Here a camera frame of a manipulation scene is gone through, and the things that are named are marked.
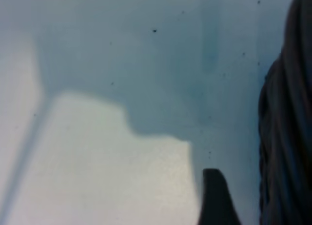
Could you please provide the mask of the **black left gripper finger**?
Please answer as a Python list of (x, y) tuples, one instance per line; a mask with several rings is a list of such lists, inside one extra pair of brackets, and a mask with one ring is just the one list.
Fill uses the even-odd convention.
[(225, 177), (218, 169), (203, 170), (199, 225), (239, 225)]

